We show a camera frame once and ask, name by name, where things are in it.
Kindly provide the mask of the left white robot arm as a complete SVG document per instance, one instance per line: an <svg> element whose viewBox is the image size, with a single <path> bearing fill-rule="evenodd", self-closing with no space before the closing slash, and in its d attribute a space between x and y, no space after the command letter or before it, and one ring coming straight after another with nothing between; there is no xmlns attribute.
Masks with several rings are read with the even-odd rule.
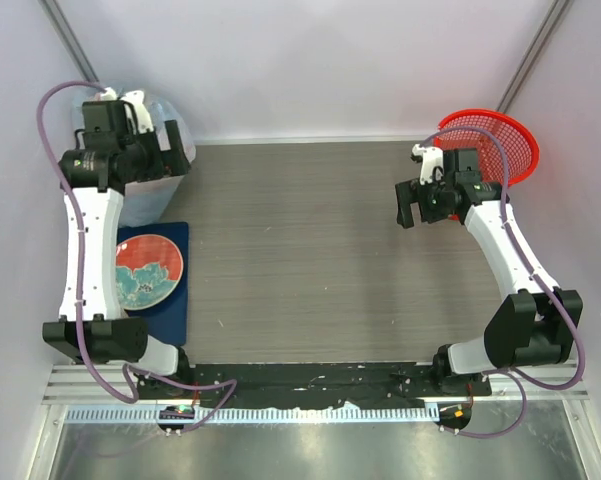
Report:
<svg viewBox="0 0 601 480"><path fill-rule="evenodd" d="M193 385L183 349L155 338L147 321L128 316L118 298L118 225L131 183L184 174L189 168L176 121L166 122L162 149L154 122L134 93L83 103L82 144L51 161L60 180L68 223L67 272L57 319L44 323L44 341L86 367L94 380L126 403L98 372L119 363L123 374L158 379L170 398Z"/></svg>

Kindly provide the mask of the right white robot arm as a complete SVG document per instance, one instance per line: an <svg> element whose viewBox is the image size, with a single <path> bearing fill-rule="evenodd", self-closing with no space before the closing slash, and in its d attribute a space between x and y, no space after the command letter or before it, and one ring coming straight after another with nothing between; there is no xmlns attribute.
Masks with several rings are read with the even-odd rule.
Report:
<svg viewBox="0 0 601 480"><path fill-rule="evenodd" d="M429 224L456 217L481 248L502 297L480 337L438 350L435 389L452 395L469 376L505 371L543 389L574 387L585 367L577 334L583 301L541 266L515 220L507 182L486 181L474 149L417 144L411 158L420 173L395 186L397 223L413 227L415 213Z"/></svg>

